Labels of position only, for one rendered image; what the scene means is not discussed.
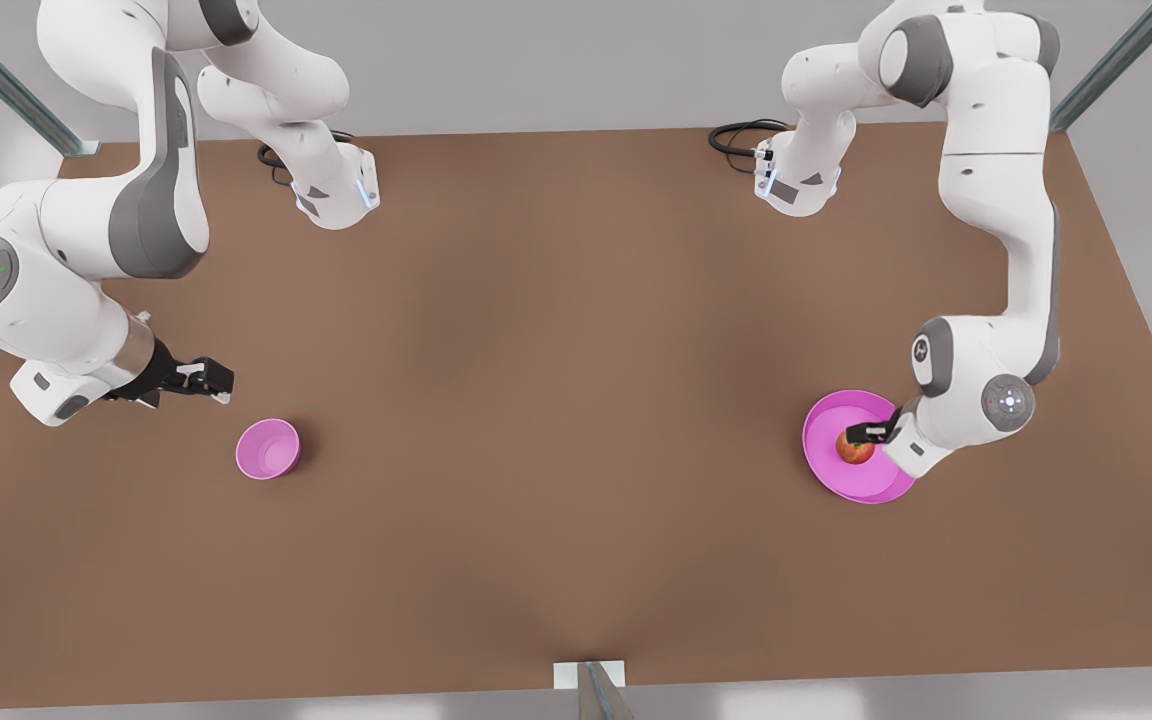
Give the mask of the pink plate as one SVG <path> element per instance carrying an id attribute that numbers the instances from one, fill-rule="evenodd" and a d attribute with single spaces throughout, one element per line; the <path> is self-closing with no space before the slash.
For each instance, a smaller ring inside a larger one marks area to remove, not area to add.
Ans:
<path id="1" fill-rule="evenodd" d="M 863 389 L 841 389 L 820 397 L 806 415 L 803 450 L 810 469 L 823 486 L 859 503 L 886 503 L 905 495 L 915 478 L 876 446 L 863 462 L 847 462 L 838 455 L 838 438 L 861 423 L 888 420 L 896 410 L 887 397 Z"/>

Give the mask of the pink bowl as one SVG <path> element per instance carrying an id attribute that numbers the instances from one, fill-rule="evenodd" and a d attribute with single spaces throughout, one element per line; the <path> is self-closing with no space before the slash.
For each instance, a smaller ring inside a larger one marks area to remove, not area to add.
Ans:
<path id="1" fill-rule="evenodd" d="M 288 420 L 256 420 L 244 430 L 236 444 L 236 465 L 255 480 L 283 477 L 298 464 L 301 438 Z"/>

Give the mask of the silver frame post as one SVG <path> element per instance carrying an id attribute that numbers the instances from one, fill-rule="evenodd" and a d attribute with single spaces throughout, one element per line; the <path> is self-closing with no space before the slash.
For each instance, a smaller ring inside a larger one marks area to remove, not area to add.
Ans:
<path id="1" fill-rule="evenodd" d="M 1126 29 L 1111 50 L 1084 74 L 1052 109 L 1049 132 L 1068 132 L 1085 111 L 1114 85 L 1126 69 L 1132 67 L 1152 46 L 1152 3 Z"/>
<path id="2" fill-rule="evenodd" d="M 41 141 L 50 143 L 50 146 L 65 158 L 91 158 L 101 147 L 99 141 L 82 141 L 65 122 L 61 122 L 55 113 L 47 108 L 45 103 L 41 103 L 1 63 L 0 101 L 3 101 L 33 132 L 41 137 Z"/>
<path id="3" fill-rule="evenodd" d="M 552 667 L 553 687 L 577 692 L 579 720 L 636 720 L 622 694 L 626 661 L 558 662 Z"/>

